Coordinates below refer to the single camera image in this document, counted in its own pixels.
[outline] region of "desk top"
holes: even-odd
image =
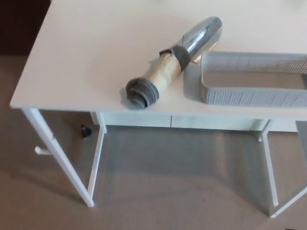
[[[305,0],[53,0],[11,106],[129,112],[128,80],[144,74],[160,50],[209,16],[223,20],[215,50],[307,53]],[[188,66],[141,113],[307,119],[306,109],[205,105],[199,74],[197,66]]]

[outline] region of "black tape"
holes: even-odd
[[[156,86],[145,78],[134,78],[126,85],[127,98],[139,109],[154,104],[159,99]]]
[[[176,45],[171,47],[170,49],[165,49],[159,52],[160,56],[165,53],[170,53],[175,55],[180,64],[181,71],[183,71],[191,61],[190,54],[188,53],[187,49],[185,49],[183,46]]]

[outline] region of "black object on floor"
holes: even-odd
[[[86,137],[90,136],[90,135],[93,133],[93,131],[91,130],[91,128],[86,127],[86,126],[84,126],[84,125],[81,125],[80,131],[81,131],[81,136],[82,136],[82,138],[86,138]]]

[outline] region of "metal tray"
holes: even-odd
[[[207,104],[307,107],[307,55],[205,52],[201,99]]]

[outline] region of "beige tape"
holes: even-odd
[[[160,56],[157,65],[149,68],[144,78],[151,81],[158,91],[162,92],[180,73],[181,67],[175,55],[165,53]]]

